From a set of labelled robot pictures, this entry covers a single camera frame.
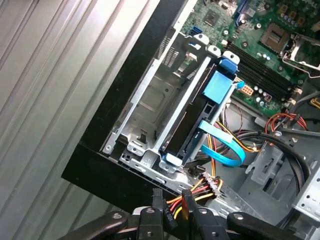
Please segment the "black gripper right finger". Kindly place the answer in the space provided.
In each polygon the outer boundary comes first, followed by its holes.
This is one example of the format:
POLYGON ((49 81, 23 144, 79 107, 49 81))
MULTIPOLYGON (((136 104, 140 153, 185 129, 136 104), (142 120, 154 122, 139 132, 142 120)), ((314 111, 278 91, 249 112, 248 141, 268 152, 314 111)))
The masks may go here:
POLYGON ((218 221, 210 208, 197 205, 190 190, 182 191, 182 215, 187 240, 298 240, 293 233, 280 229, 245 212, 236 211, 218 221))

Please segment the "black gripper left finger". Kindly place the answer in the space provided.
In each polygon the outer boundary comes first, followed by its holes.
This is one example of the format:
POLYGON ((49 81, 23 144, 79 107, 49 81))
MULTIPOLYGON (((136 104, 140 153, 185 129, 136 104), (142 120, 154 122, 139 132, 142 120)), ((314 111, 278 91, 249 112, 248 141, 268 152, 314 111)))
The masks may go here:
POLYGON ((163 240, 163 191, 152 190, 151 206, 132 214, 111 211, 64 235, 65 240, 163 240))

